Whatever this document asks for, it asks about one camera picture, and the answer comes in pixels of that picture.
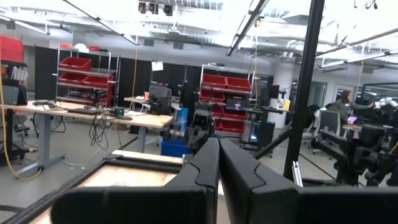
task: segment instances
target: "gray floor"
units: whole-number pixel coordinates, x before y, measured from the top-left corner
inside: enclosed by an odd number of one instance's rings
[[[29,119],[25,124],[32,127]],[[67,180],[83,172],[88,167],[93,166],[120,145],[117,131],[112,130],[109,134],[109,149],[107,151],[98,149],[98,146],[90,146],[88,131],[88,124],[69,121],[65,133],[52,133],[51,154],[66,154],[66,161],[59,162],[46,169],[34,180],[18,180],[13,177],[8,167],[0,167],[0,205],[27,207],[50,191],[59,188]],[[128,134],[125,131],[120,131],[119,133],[122,143],[128,142],[128,140],[134,137],[134,135]],[[33,131],[30,132],[30,136],[25,139],[25,142],[27,145],[37,145],[37,138],[34,136]],[[261,162],[274,171],[280,174],[283,173],[286,147],[287,142],[282,143],[275,150],[272,159],[263,157]],[[131,144],[125,150],[135,151],[135,144]],[[146,153],[160,154],[160,149],[155,144],[149,145],[146,147]],[[334,161],[330,161],[326,155],[313,155],[307,146],[302,146],[301,153],[330,174],[336,175],[336,170],[333,168]],[[27,159],[19,162],[19,164],[16,163],[14,168],[18,169],[23,165],[30,164],[34,160],[36,160],[36,155],[28,154]],[[300,158],[299,164],[303,177],[330,179],[305,159]],[[12,215],[13,213],[0,212],[0,223]]]

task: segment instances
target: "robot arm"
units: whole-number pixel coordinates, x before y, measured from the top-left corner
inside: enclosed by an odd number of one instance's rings
[[[394,100],[392,100],[391,97],[382,98],[382,99],[380,99],[378,102],[375,102],[374,105],[375,105],[375,108],[376,108],[376,109],[380,109],[380,107],[386,106],[386,105],[391,105],[391,106],[394,107],[394,108],[397,108],[397,107],[398,107],[398,103],[395,102]]]

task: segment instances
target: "ceiling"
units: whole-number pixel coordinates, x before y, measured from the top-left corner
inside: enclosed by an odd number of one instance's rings
[[[145,39],[182,42],[188,44],[227,47],[251,1],[240,0],[145,0],[159,4],[159,14],[140,14],[138,1],[113,0],[112,4],[98,4],[94,0],[81,3],[126,33]],[[242,52],[265,58],[300,58],[307,29],[310,0],[269,0],[260,13],[261,25],[252,27],[239,48]],[[164,5],[174,6],[173,16],[165,16]],[[372,40],[374,35],[395,29],[393,1],[326,0],[318,51],[344,47],[319,57],[328,62],[352,59],[375,52],[398,49],[396,32]],[[101,24],[85,16],[62,0],[2,0],[0,15],[44,28],[65,29],[67,32],[112,34]],[[364,43],[355,44],[363,39]],[[388,64],[395,68],[398,60],[388,56],[368,60],[372,66]]]

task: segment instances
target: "blue box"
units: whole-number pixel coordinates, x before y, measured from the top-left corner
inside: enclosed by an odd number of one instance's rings
[[[189,148],[184,145],[183,139],[177,141],[162,141],[160,150],[162,156],[182,157],[184,154],[191,154]]]

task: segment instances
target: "keyboard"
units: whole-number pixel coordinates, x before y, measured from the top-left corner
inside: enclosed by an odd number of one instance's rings
[[[100,111],[89,110],[84,108],[77,108],[77,109],[68,109],[68,113],[76,113],[76,114],[84,114],[84,115],[97,115],[101,114]]]

